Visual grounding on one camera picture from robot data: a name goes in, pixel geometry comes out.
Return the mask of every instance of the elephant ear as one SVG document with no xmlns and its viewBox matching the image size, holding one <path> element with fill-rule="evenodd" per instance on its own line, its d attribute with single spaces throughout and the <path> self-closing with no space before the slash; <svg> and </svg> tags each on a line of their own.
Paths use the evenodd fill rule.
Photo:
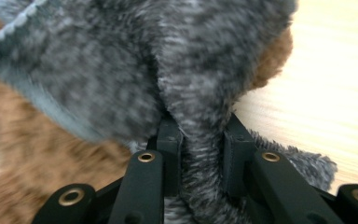
<svg viewBox="0 0 358 224">
<path fill-rule="evenodd" d="M 0 80 L 82 139 L 144 139 L 160 118 L 157 84 L 104 10 L 34 1 L 0 30 Z"/>
<path fill-rule="evenodd" d="M 0 21 L 4 24 L 14 21 L 32 2 L 33 0 L 0 0 Z"/>
</svg>

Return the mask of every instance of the black mount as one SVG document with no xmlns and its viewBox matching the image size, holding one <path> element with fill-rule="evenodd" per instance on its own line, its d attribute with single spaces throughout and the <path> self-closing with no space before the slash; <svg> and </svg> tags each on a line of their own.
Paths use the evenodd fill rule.
<svg viewBox="0 0 358 224">
<path fill-rule="evenodd" d="M 341 186 L 337 197 L 310 186 L 282 154 L 257 149 L 234 115 L 224 141 L 224 189 L 246 197 L 253 223 L 358 223 L 358 185 Z M 163 198 L 179 193 L 182 142 L 177 124 L 164 118 L 147 150 L 132 155 L 124 177 L 97 192 L 86 184 L 57 190 L 33 223 L 163 223 Z"/>
</svg>

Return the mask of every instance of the brown plush toy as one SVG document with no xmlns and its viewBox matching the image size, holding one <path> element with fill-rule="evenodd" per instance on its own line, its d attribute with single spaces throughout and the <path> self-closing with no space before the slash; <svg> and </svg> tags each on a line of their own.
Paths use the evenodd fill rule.
<svg viewBox="0 0 358 224">
<path fill-rule="evenodd" d="M 286 30 L 260 58 L 254 89 L 280 73 L 291 49 Z M 88 183 L 100 189 L 124 175 L 131 155 L 115 142 L 93 145 L 72 136 L 2 83 L 0 153 L 0 224 L 30 223 L 62 186 Z"/>
</svg>

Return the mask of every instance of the fluffy fabric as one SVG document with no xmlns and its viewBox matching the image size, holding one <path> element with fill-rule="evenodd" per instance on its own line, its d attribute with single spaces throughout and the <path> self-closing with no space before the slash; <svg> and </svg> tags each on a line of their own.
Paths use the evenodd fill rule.
<svg viewBox="0 0 358 224">
<path fill-rule="evenodd" d="M 237 97 L 265 85 L 286 60 L 293 2 L 49 0 L 24 10 L 29 1 L 7 2 L 0 81 L 91 141 L 146 139 L 168 108 L 186 149 L 181 198 L 166 200 L 167 223 L 246 221 L 245 204 L 231 204 L 220 188 L 217 146 Z M 287 51 L 279 52 L 282 43 Z M 0 83 L 0 223 L 29 222 L 62 185 L 98 189 L 123 174 L 127 150 L 60 126 Z M 284 153 L 310 183 L 328 186 L 329 160 Z"/>
</svg>

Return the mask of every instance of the gray fur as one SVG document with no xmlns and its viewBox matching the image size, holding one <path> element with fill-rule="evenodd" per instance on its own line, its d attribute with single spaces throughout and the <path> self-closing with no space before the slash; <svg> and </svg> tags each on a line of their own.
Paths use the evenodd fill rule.
<svg viewBox="0 0 358 224">
<path fill-rule="evenodd" d="M 94 142 L 142 147 L 132 142 L 153 135 L 167 109 L 186 138 L 186 205 L 167 199 L 174 211 L 167 219 L 245 223 L 245 204 L 232 204 L 220 188 L 218 146 L 232 105 L 248 90 L 264 48 L 287 27 L 294 1 L 36 0 L 25 8 L 29 2 L 0 1 L 7 24 L 0 79 Z M 288 155 L 303 173 L 314 168 L 311 183 L 326 186 L 315 172 L 324 169 L 320 158 Z"/>
<path fill-rule="evenodd" d="M 328 157 L 301 151 L 297 147 L 283 147 L 281 144 L 271 142 L 252 130 L 250 130 L 250 134 L 259 149 L 282 153 L 312 186 L 324 191 L 330 189 L 330 183 L 334 180 L 337 165 L 330 161 Z"/>
</svg>

